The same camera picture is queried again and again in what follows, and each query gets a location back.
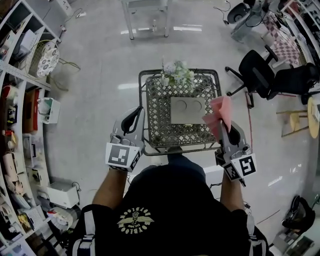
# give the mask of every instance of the printed logo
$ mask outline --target printed logo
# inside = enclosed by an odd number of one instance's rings
[[[252,174],[256,171],[255,164],[251,156],[240,159],[240,166],[243,176]]]
[[[131,208],[120,216],[120,221],[117,223],[121,232],[126,234],[138,234],[145,231],[151,222],[154,222],[149,216],[151,213],[144,207]]]
[[[240,178],[232,163],[225,165],[223,168],[226,170],[226,174],[229,176],[230,180],[237,180]]]
[[[112,145],[109,156],[109,163],[126,166],[129,156],[129,150],[130,149],[125,146]]]

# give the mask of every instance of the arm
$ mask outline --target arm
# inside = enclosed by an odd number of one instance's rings
[[[225,172],[223,172],[220,202],[231,212],[245,209],[240,181],[231,181]]]
[[[124,197],[126,180],[127,172],[110,169],[96,192],[92,204],[115,209]]]

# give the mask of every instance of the black office chair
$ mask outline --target black office chair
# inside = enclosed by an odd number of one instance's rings
[[[269,46],[265,46],[269,56],[264,60],[255,50],[249,51],[243,58],[239,66],[239,72],[226,66],[225,71],[231,71],[243,81],[243,85],[234,92],[227,92],[232,96],[241,89],[247,87],[251,104],[248,108],[253,108],[254,98],[252,93],[257,92],[261,98],[271,100],[278,93],[288,93],[304,95],[309,89],[320,80],[317,68],[312,63],[297,68],[283,69],[274,74],[269,62],[272,59],[278,61],[278,57]]]

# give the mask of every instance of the metal table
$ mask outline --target metal table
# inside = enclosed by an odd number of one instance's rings
[[[205,99],[206,115],[213,112],[210,101],[221,96],[218,73],[213,69],[194,69],[195,88],[187,85],[174,84],[163,86],[161,69],[144,70],[139,74],[139,104],[146,105],[146,124],[144,140],[154,149],[146,156],[161,156],[174,154],[168,152],[170,147],[182,147],[182,153],[215,150],[217,142],[206,124],[171,124],[171,97],[193,97]]]

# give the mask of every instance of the flower bouquet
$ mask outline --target flower bouquet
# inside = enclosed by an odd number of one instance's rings
[[[186,62],[180,60],[164,64],[163,71],[161,71],[163,86],[179,84],[194,88],[194,78],[195,73],[187,68]]]

